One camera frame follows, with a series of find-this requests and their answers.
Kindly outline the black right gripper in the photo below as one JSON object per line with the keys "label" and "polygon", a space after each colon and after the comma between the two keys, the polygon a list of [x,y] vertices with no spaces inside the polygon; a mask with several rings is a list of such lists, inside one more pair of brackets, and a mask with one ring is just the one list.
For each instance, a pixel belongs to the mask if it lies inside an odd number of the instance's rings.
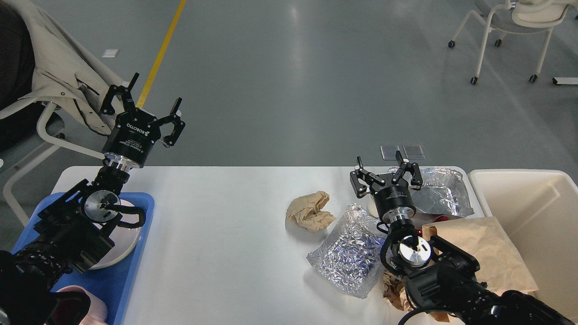
{"label": "black right gripper", "polygon": [[[424,184],[417,163],[404,158],[400,150],[396,151],[396,161],[399,167],[393,174],[391,183],[386,183],[380,176],[365,169],[360,156],[357,156],[357,165],[350,173],[350,183],[356,197],[363,198],[367,194],[372,194],[378,218],[384,223],[413,218],[416,208],[411,199],[410,189],[421,190]],[[401,181],[405,173],[411,174],[410,185],[406,181]]]}

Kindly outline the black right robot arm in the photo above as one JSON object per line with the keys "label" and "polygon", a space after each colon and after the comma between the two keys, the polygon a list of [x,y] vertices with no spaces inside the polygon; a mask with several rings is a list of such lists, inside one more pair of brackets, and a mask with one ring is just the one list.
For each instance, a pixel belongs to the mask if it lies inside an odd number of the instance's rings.
{"label": "black right robot arm", "polygon": [[382,265],[402,278],[414,309],[399,321],[404,325],[419,313],[443,312],[466,325],[570,325],[572,321],[544,302],[516,290],[497,295],[479,283],[480,264],[469,253],[438,235],[419,236],[410,190],[424,181],[420,167],[396,151],[394,173],[368,171],[361,157],[350,173],[356,196],[370,194],[377,208],[379,231],[386,233],[380,251]]}

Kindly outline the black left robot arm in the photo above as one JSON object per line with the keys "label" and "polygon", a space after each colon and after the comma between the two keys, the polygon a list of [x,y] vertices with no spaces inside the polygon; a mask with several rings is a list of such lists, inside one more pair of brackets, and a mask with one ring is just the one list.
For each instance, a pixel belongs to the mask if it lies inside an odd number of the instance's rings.
{"label": "black left robot arm", "polygon": [[172,147],[186,124],[177,98],[170,113],[156,117],[137,107],[129,86],[109,87],[100,112],[114,113],[112,101],[120,98],[124,111],[116,116],[103,147],[103,166],[92,182],[84,179],[39,212],[34,225],[38,237],[16,253],[1,252],[1,323],[3,325],[55,325],[61,305],[77,309],[67,323],[78,325],[88,314],[89,297],[80,292],[53,292],[65,274],[84,273],[114,248],[116,228],[139,229],[146,211],[121,205],[120,194],[129,171],[142,168],[154,144]]}

